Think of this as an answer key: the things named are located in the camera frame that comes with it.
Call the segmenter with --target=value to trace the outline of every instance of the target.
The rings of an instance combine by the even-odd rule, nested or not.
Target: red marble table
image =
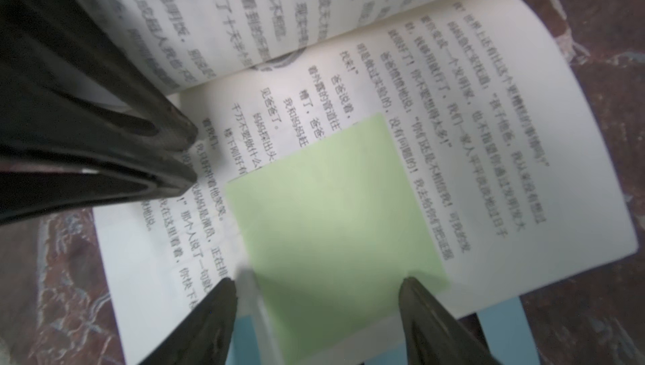
[[[642,242],[645,0],[525,1],[585,91]],[[124,364],[92,210],[0,229],[0,289],[0,364]],[[645,364],[641,293],[642,250],[522,296],[543,364]]]

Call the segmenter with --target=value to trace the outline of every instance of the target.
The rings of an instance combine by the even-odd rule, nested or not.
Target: open book
[[[461,317],[637,249],[521,0],[79,2],[200,132],[185,195],[94,209],[129,364],[222,277],[263,365],[359,364],[408,275]]]

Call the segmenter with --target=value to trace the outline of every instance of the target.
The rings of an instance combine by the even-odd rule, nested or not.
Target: green sticky note
[[[287,364],[394,314],[408,275],[448,284],[381,115],[225,192]]]

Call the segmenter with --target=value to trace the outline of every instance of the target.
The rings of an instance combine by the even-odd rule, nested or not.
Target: table
[[[645,1],[525,1],[585,91],[642,242]],[[645,363],[641,292],[642,250],[522,296],[543,364]],[[2,227],[0,296],[0,363],[125,363],[91,209]],[[476,317],[463,322],[481,337]]]

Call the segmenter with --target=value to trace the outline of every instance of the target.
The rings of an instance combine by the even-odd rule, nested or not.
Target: white page
[[[432,0],[77,0],[171,94]]]
[[[407,93],[391,80],[393,64]],[[317,73],[330,103],[317,92]],[[346,95],[337,92],[338,79]],[[128,364],[154,349],[220,276],[248,269],[222,186],[376,113],[390,123],[398,146],[402,137],[410,146],[399,151],[401,162],[450,280],[437,298],[456,317],[637,249],[585,97],[521,0],[424,6],[307,48],[282,68],[192,88],[178,104],[200,131],[185,155],[198,185],[167,207],[151,201],[94,209]],[[481,171],[486,183],[478,179]],[[165,227],[165,207],[174,229]],[[175,232],[179,244],[172,246]],[[176,247],[181,256],[173,255]],[[254,317],[263,364],[280,364],[253,280],[238,279],[238,289],[239,315]],[[393,313],[305,363],[358,364],[401,340]]]

